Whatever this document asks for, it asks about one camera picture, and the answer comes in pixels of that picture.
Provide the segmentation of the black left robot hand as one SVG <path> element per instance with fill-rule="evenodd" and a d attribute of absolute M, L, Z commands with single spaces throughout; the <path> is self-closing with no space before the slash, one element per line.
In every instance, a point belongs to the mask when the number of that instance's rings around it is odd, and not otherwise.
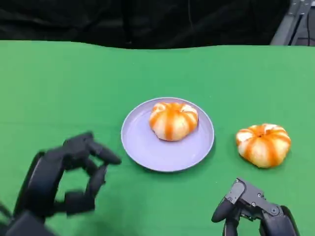
<path fill-rule="evenodd" d="M 56 213 L 68 216 L 93 211 L 95 199 L 105 184 L 108 165 L 119 165 L 120 158 L 94 140 L 91 132 L 71 137 L 64 143 L 34 157 L 22 184 L 13 215 L 28 210 L 44 221 Z M 63 201 L 55 199 L 64 172 L 83 169 L 90 177 L 86 189 L 65 193 Z"/>

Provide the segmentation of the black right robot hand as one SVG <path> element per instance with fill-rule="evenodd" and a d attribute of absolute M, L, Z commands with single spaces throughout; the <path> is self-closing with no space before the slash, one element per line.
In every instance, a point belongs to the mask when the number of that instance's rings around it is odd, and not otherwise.
<path fill-rule="evenodd" d="M 237 178 L 218 204 L 211 221 L 224 221 L 224 236 L 237 236 L 240 218 L 260 221 L 261 236 L 299 236 L 290 209 L 267 201 L 264 191 L 250 182 Z"/>

